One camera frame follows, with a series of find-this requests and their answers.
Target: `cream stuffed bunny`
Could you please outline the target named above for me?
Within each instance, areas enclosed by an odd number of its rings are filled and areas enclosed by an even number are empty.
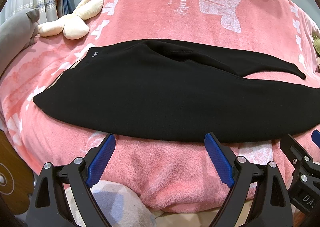
[[[82,38],[88,34],[90,28],[84,20],[96,16],[103,7],[103,0],[82,0],[73,13],[62,16],[58,20],[39,25],[41,37],[63,34],[70,40]]]

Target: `blue textured pad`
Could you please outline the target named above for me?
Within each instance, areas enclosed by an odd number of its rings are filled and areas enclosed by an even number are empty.
[[[210,133],[204,137],[204,146],[221,181],[229,188],[233,187],[235,181],[232,177],[232,167]]]
[[[313,131],[311,139],[314,142],[314,144],[316,144],[318,148],[320,148],[320,132],[318,130]]]
[[[103,171],[105,170],[113,154],[113,151],[115,151],[115,148],[116,139],[111,134],[88,168],[88,178],[85,182],[87,187],[91,188],[94,184],[99,182]]]

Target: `gray plush toy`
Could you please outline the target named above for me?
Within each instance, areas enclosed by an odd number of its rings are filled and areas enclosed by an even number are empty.
[[[0,74],[23,49],[36,42],[40,11],[23,9],[0,26]]]

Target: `metal screw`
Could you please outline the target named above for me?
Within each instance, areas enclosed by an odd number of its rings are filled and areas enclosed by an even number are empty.
[[[44,168],[45,168],[45,169],[48,169],[48,168],[50,168],[50,167],[51,167],[51,163],[50,163],[50,162],[44,164]]]
[[[78,165],[78,164],[81,164],[82,161],[83,161],[82,158],[76,158],[76,159],[74,160],[75,164],[77,164],[77,165]]]
[[[301,180],[303,181],[303,182],[307,182],[307,176],[305,175],[305,174],[302,174],[301,175]]]
[[[239,161],[240,163],[245,163],[245,162],[246,162],[246,159],[245,159],[245,157],[238,157],[238,161]]]
[[[273,168],[277,167],[277,164],[274,161],[270,161],[269,165],[270,167],[273,167]]]

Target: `bed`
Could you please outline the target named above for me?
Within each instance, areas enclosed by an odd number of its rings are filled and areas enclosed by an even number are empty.
[[[68,40],[62,34],[39,38],[14,59],[1,78],[2,130],[36,174],[45,162],[63,165],[84,156],[104,138],[102,132],[56,121],[32,102],[61,72],[81,60],[90,47],[168,38],[251,50],[294,63],[307,78],[302,80],[282,72],[260,72],[248,78],[281,80],[314,88],[320,85],[312,43],[312,33],[320,36],[319,29],[290,0],[104,0],[102,12],[87,24],[90,31],[79,40]],[[310,141],[314,129],[320,128],[317,126],[295,138],[315,161],[320,161],[320,152]],[[212,210],[221,206],[228,193],[202,144],[120,135],[116,135],[116,143],[102,179],[131,188],[152,210],[169,214]],[[285,183],[290,185],[293,167],[277,140],[231,147],[235,154],[247,157],[252,163],[275,161]],[[253,184],[248,199],[252,199],[254,189]],[[158,221],[167,219],[161,216]]]

